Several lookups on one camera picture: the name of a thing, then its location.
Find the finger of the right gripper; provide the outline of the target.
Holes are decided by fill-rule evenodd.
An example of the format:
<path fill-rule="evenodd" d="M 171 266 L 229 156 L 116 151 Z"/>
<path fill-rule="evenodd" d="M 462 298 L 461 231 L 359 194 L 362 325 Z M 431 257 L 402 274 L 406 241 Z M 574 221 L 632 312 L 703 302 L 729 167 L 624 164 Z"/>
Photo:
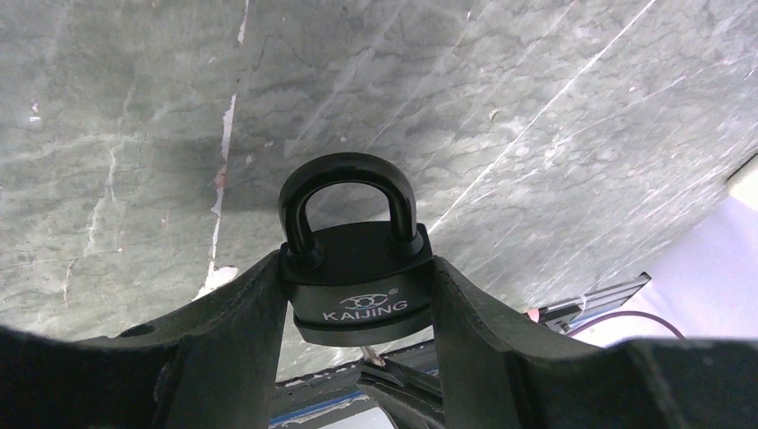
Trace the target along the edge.
<path fill-rule="evenodd" d="M 363 358 L 357 387 L 374 401 L 394 428 L 443 429 L 442 386 L 437 376 L 385 359 Z"/>

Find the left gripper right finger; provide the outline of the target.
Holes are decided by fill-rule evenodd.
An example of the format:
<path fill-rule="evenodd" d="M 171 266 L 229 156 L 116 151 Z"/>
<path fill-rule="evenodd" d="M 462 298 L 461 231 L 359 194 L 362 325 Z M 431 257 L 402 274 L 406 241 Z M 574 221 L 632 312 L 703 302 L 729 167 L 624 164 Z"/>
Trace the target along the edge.
<path fill-rule="evenodd" d="M 625 341 L 536 324 L 434 259 L 434 343 L 449 428 L 754 428 L 753 341 Z"/>

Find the black padlock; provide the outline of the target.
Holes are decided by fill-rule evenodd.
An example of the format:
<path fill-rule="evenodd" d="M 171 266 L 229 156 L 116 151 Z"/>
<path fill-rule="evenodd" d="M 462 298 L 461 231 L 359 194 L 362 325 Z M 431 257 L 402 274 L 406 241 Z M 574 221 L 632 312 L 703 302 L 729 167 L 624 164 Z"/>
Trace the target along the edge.
<path fill-rule="evenodd" d="M 309 199 L 342 183 L 381 191 L 389 220 L 313 231 Z M 304 341 L 363 347 L 431 325 L 433 251 L 426 227 L 417 222 L 411 184 L 394 164 L 362 153 L 320 156 L 288 177 L 278 209 L 286 235 L 281 276 Z"/>

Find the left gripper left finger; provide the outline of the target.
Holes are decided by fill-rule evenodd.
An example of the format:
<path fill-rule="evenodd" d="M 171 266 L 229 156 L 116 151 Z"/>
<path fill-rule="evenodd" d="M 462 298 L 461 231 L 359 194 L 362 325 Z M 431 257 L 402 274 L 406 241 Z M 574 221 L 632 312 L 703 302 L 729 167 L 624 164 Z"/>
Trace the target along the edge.
<path fill-rule="evenodd" d="M 112 338 L 3 328 L 2 427 L 267 427 L 287 308 L 279 262 Z"/>

